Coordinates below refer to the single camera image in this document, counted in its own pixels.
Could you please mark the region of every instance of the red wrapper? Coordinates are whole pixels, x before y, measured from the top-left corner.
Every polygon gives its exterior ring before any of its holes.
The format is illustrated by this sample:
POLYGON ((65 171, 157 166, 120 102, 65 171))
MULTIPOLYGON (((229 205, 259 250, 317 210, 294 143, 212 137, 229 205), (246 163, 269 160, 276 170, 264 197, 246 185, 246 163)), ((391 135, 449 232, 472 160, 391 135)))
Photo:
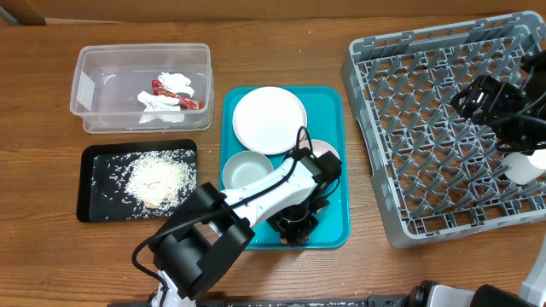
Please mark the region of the red wrapper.
POLYGON ((154 95, 156 96, 163 95, 167 97, 177 98, 180 101, 180 107, 183 109, 201 110, 204 107, 203 101, 193 100, 191 98, 183 97, 166 90, 159 80, 152 81, 152 89, 154 90, 154 95))

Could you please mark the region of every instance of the gray dish rack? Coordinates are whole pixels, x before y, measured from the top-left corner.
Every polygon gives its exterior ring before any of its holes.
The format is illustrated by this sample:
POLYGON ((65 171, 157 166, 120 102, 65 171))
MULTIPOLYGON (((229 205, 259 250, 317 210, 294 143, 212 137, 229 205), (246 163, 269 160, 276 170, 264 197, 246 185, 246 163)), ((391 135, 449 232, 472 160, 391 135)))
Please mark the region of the gray dish rack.
POLYGON ((503 180, 495 134, 449 104, 480 74, 520 86, 521 56, 545 37, 540 15, 523 12, 351 43, 341 74, 395 247, 546 219, 546 179, 503 180))

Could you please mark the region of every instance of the white bowl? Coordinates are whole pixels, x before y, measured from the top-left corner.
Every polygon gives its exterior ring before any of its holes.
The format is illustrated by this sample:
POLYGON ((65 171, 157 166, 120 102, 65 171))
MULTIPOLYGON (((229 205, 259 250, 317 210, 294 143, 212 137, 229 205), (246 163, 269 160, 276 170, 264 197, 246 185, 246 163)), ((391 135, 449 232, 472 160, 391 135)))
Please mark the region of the white bowl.
MULTIPOLYGON (((317 157, 322 156, 327 151, 331 151, 332 153, 335 154, 336 157, 338 157, 338 159, 340 158, 340 155, 335 150, 335 148, 332 145, 328 144, 327 142, 322 141, 322 140, 311 139, 311 143, 313 144, 313 154, 315 154, 317 157)), ((301 142, 299 144, 299 147, 300 148, 309 148, 309 142, 308 141, 303 141, 303 142, 301 142)))
POLYGON ((229 158, 222 171, 222 182, 227 189, 242 188, 271 173, 273 165, 266 156, 250 150, 229 158))

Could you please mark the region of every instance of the clear plastic container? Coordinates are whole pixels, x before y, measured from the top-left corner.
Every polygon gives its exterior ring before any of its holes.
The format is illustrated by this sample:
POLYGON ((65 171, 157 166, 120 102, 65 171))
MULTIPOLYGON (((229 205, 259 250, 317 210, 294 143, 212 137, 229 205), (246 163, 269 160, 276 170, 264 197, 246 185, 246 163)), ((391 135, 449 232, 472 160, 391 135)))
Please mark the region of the clear plastic container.
POLYGON ((85 47, 74 73, 70 111, 84 120, 89 133, 205 130, 212 123, 214 89, 211 53, 203 43, 157 43, 85 47), (162 72, 182 73, 195 90, 201 110, 144 112, 137 100, 153 94, 152 81, 162 72), (172 123, 156 118, 140 124, 143 115, 177 116, 172 123))

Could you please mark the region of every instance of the teal tray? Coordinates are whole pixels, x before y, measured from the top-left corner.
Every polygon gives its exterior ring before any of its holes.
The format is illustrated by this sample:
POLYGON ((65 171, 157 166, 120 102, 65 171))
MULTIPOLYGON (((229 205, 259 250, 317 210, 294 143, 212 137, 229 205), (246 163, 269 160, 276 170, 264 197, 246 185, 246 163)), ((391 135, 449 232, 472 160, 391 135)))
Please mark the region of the teal tray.
MULTIPOLYGON (((286 86, 282 87, 296 95, 304 104, 307 112, 307 128, 312 139, 323 140, 332 145, 340 155, 340 186, 328 197, 330 205, 317 215, 319 224, 303 246, 294 248, 336 248, 342 246, 351 232, 349 219, 349 182, 347 178, 347 159, 345 149, 345 126, 343 124, 343 105, 340 95, 326 86, 286 86)), ((220 154, 220 189, 222 170, 225 163, 234 154, 247 150, 237 140, 233 131, 233 112, 241 98, 255 87, 233 89, 224 99, 222 117, 222 149, 220 154)), ((281 165, 284 154, 268 156, 275 168, 281 165)), ((280 242, 279 233, 268 223, 261 223, 254 229, 256 235, 247 249, 284 249, 290 248, 280 242)))

